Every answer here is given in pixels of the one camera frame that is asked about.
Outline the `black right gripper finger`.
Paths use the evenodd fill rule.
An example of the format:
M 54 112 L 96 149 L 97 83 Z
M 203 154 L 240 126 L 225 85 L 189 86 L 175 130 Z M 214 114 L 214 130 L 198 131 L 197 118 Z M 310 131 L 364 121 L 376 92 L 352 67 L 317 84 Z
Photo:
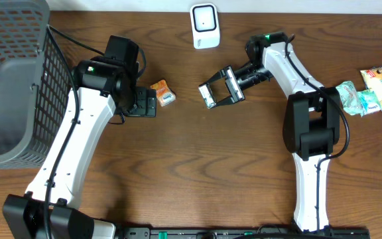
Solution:
M 213 106 L 213 108 L 216 108 L 216 107 L 219 107 L 219 106 L 232 105 L 232 104 L 235 103 L 235 100 L 233 99 L 232 96 L 228 96 L 228 97 L 225 97 L 222 100 L 214 99 L 214 102 L 215 102 L 215 105 Z
M 210 77 L 208 80 L 206 80 L 205 82 L 201 83 L 200 86 L 210 85 L 213 82 L 215 82 L 215 81 L 217 81 L 219 79 L 222 79 L 222 78 L 225 78 L 225 72 L 224 72 L 224 70 L 219 70 L 212 77 Z

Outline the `light green pack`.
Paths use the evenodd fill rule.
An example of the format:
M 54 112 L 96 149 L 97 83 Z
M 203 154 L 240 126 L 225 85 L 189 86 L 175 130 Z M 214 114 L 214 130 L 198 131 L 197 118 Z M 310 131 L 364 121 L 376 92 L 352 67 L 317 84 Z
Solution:
M 351 116 L 365 115 L 365 109 L 357 95 L 357 90 L 353 82 L 345 81 L 336 86 L 336 90 L 339 92 L 342 107 L 346 113 Z

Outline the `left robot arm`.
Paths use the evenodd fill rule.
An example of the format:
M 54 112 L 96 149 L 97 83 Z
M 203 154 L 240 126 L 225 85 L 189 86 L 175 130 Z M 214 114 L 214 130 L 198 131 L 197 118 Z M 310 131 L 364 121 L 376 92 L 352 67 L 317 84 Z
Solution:
M 155 90 L 138 86 L 146 62 L 139 45 L 110 36 L 105 52 L 70 75 L 67 109 L 43 166 L 23 196 L 8 195 L 3 216 L 14 238 L 118 238 L 114 222 L 81 212 L 86 173 L 113 116 L 153 118 Z

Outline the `orange snack pack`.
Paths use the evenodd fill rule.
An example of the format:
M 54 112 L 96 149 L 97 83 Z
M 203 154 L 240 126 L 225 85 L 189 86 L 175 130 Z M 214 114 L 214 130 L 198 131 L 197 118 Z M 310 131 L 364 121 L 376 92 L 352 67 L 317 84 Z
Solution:
M 156 91 L 157 100 L 162 107 L 176 100 L 176 94 L 168 87 L 166 80 L 151 85 L 151 89 Z

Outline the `small teal tissue pack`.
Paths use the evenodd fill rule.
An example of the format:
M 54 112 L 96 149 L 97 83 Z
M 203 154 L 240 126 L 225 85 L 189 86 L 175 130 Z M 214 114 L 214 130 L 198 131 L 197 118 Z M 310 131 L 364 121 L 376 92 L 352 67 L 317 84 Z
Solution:
M 361 102 L 363 113 L 362 115 L 373 114 L 381 111 L 381 105 L 372 90 L 364 90 L 357 92 L 357 96 Z

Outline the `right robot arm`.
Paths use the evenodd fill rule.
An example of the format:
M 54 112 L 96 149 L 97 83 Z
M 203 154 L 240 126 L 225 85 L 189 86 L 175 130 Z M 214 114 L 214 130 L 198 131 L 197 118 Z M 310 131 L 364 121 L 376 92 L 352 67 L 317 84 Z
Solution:
M 283 141 L 296 168 L 292 222 L 299 233 L 327 235 L 326 175 L 340 138 L 340 96 L 310 75 L 294 53 L 292 40 L 283 32 L 252 36 L 245 45 L 248 63 L 237 70 L 222 68 L 198 89 L 212 109 L 242 102 L 246 89 L 277 81 L 287 98 Z

